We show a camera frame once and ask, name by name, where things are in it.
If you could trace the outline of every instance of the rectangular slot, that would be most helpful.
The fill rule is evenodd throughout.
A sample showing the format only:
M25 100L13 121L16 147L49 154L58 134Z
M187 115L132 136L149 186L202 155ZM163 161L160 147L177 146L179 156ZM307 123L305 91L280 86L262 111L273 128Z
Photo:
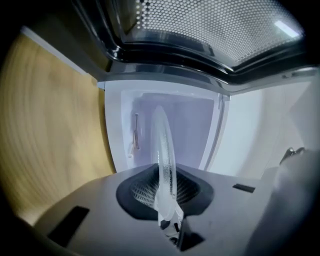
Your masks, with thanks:
M246 192L249 192L249 193L253 193L255 191L255 187L252 187L252 186L246 186L246 185L242 185L242 184L235 184L233 186L234 189L237 189L237 190L242 190L242 191L246 191Z
M174 223L174 228L175 231L178 233L180 231L179 227L178 227L178 223Z
M66 217L55 227L54 230L48 235L52 241L62 247L66 247L71 238L79 228L82 221L85 219L89 209L76 206Z

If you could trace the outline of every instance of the black slot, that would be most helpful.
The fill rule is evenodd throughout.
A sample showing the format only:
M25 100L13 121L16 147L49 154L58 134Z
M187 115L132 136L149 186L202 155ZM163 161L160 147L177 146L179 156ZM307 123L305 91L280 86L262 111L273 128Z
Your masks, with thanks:
M174 228L175 231L178 233L180 231L179 227L178 227L178 223L174 223Z
M180 251L186 251L202 243L204 240L205 239L201 237L199 234L192 232L187 219L184 218L181 226L181 231L179 233L179 239L177 242L177 247L180 249Z
M249 193L253 193L255 191L255 187L252 187L252 186L246 186L246 185L242 185L242 184L235 184L233 186L234 189L237 189L237 190L242 190L242 191L245 191L245 192L249 192Z
M169 220L169 221L162 220L162 221L160 222L160 228L161 228L162 230L165 230L167 227L169 227L169 225L170 225L170 220Z
M89 209L87 208L80 206L74 207L55 229L51 231L48 238L58 245L66 247L88 212Z

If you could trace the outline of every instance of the perforated metal panel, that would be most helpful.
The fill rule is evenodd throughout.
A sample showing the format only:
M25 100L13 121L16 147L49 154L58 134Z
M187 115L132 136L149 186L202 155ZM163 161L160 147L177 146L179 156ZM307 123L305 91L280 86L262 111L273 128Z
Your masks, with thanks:
M199 187L192 180L176 173L177 179L177 197L176 201L181 206L194 198L199 193ZM131 186L133 197L140 203L154 208L156 192L159 187L159 174L151 172L144 179L135 182Z
M303 37L291 14L273 0L134 1L137 29L201 41L236 65ZM288 35L277 22L296 34Z

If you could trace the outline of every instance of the white wall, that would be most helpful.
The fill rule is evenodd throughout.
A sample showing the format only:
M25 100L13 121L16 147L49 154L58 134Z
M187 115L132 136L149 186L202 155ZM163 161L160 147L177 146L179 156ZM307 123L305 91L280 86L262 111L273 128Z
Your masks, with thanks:
M310 83L295 83L231 97L223 138L210 172L261 178L303 141L290 109Z

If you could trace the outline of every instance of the wooden surface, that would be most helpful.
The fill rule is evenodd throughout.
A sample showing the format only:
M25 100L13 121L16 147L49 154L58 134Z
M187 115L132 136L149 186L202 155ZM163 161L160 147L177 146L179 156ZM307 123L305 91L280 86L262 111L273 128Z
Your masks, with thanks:
M104 92L21 35L0 73L0 181L33 224L81 185L114 173Z

